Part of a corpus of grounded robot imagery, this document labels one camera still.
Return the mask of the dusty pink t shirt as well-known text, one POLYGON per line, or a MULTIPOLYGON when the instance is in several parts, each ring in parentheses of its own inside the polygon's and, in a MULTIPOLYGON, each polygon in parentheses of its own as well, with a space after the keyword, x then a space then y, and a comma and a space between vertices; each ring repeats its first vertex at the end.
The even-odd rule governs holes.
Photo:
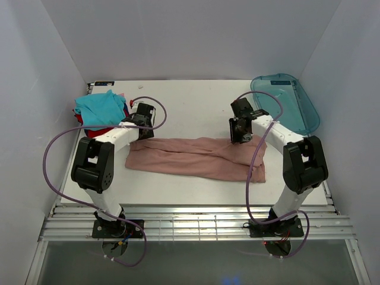
POLYGON ((251 182, 264 183, 266 144, 257 135, 250 142, 232 144, 228 138, 151 138, 131 143, 127 169, 171 175, 195 176, 219 181, 245 181, 252 156, 251 182))

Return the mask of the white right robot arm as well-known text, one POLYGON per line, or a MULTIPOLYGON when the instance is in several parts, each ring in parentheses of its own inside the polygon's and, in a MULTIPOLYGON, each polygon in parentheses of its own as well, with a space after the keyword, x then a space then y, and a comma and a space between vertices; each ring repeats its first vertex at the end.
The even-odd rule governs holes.
POLYGON ((246 98, 231 103, 234 117, 229 120, 232 143, 247 143, 253 135, 259 145, 269 143, 282 156, 284 189, 264 220, 251 218, 245 227, 252 238, 290 236, 302 237, 298 217, 306 197, 328 178, 328 168, 321 140, 316 136, 297 134, 263 110, 254 110, 246 98))

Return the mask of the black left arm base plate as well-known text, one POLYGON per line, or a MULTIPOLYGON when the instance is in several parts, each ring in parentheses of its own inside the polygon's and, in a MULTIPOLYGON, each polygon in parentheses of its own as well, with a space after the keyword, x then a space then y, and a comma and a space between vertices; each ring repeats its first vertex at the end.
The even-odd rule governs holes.
POLYGON ((137 226, 115 221, 111 225, 104 225, 104 223, 96 220, 93 224, 91 237, 95 239, 124 239, 127 237, 133 239, 143 238, 141 229, 137 226))

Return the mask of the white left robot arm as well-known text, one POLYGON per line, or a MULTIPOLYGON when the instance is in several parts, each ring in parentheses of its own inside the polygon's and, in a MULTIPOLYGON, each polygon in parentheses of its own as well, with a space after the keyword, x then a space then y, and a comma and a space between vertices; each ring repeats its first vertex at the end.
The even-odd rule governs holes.
POLYGON ((143 102, 132 105, 135 111, 123 119, 117 128, 94 137, 79 140, 71 179, 85 190, 97 207, 94 215, 102 229, 119 235, 124 229, 124 210, 111 189, 114 177, 115 154, 134 141, 154 137, 152 119, 155 107, 143 102))

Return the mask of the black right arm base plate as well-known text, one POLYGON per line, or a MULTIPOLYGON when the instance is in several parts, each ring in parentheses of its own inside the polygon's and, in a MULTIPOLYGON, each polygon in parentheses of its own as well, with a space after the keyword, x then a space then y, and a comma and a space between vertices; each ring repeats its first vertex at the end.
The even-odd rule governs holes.
POLYGON ((249 220, 242 227, 249 230, 251 238, 301 238, 304 236, 299 217, 265 225, 256 224, 249 220))

